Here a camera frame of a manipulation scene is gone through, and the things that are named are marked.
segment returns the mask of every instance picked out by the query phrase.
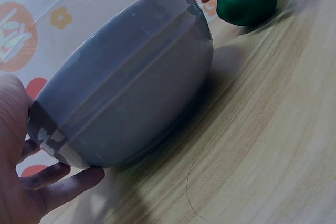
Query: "green ball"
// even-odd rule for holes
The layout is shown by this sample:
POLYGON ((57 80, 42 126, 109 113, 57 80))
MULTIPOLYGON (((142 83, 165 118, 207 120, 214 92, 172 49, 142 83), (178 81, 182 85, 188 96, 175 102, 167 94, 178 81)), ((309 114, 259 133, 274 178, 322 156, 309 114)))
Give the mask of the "green ball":
POLYGON ((220 19, 237 26, 255 26, 270 18, 278 0, 217 0, 220 19))

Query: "wooden table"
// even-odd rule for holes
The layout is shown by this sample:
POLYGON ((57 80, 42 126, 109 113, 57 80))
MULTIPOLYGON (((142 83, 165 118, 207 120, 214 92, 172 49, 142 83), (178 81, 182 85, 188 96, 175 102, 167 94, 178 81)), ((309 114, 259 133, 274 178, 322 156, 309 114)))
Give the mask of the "wooden table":
POLYGON ((42 223, 336 223, 336 0, 279 0, 263 27, 212 32, 184 125, 42 223))

